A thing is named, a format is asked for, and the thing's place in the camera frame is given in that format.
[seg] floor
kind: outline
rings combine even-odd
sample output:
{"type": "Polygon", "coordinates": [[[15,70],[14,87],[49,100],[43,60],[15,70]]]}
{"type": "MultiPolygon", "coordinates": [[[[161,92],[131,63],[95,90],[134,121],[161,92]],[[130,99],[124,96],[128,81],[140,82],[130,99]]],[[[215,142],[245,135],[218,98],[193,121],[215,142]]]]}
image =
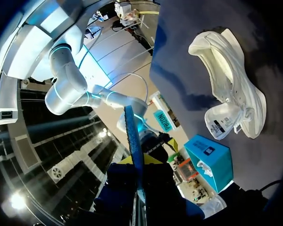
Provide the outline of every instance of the floor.
{"type": "MultiPolygon", "coordinates": [[[[138,11],[159,11],[160,7],[153,4],[149,1],[146,3],[145,1],[141,1],[141,3],[137,3],[134,1],[132,4],[132,9],[137,9],[138,11]]],[[[155,37],[156,37],[156,29],[158,25],[158,15],[156,14],[144,14],[143,22],[149,27],[147,28],[145,25],[141,24],[140,28],[137,30],[137,33],[143,35],[151,46],[154,45],[155,37]]]]}

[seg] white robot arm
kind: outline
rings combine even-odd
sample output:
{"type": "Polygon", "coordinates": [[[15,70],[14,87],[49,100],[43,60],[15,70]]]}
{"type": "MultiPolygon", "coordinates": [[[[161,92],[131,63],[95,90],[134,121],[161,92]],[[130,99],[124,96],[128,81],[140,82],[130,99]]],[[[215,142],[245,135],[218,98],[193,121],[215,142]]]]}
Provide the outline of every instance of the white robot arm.
{"type": "MultiPolygon", "coordinates": [[[[70,108],[82,106],[97,108],[101,102],[113,108],[131,105],[136,125],[139,131],[143,129],[147,103],[139,98],[128,97],[99,85],[93,86],[92,93],[88,92],[87,82],[75,65],[69,45],[59,45],[51,51],[50,67],[57,80],[46,94],[45,104],[53,114],[62,115],[70,108]]],[[[126,132],[124,114],[118,120],[117,127],[126,132]]]]}

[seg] blue tissue box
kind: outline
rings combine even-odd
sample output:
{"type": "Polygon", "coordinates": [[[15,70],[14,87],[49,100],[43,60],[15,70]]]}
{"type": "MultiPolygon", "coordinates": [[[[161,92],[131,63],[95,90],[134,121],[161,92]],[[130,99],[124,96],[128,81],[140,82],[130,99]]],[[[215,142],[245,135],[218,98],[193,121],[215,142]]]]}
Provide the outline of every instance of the blue tissue box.
{"type": "Polygon", "coordinates": [[[200,135],[194,136],[184,147],[195,169],[217,193],[233,179],[232,156],[228,147],[200,135]],[[199,160],[202,160],[211,168],[213,177],[205,175],[202,167],[197,167],[199,160]]]}

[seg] shoelace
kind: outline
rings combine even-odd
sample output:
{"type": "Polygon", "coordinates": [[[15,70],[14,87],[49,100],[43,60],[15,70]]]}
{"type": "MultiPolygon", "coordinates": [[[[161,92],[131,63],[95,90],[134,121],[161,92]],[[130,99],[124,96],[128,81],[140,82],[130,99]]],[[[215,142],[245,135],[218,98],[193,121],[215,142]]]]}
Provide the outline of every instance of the shoelace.
{"type": "Polygon", "coordinates": [[[234,132],[235,134],[238,134],[240,130],[242,129],[242,122],[243,121],[251,121],[251,114],[248,108],[246,108],[245,104],[241,106],[242,108],[242,114],[237,119],[237,122],[234,125],[234,132]]]}

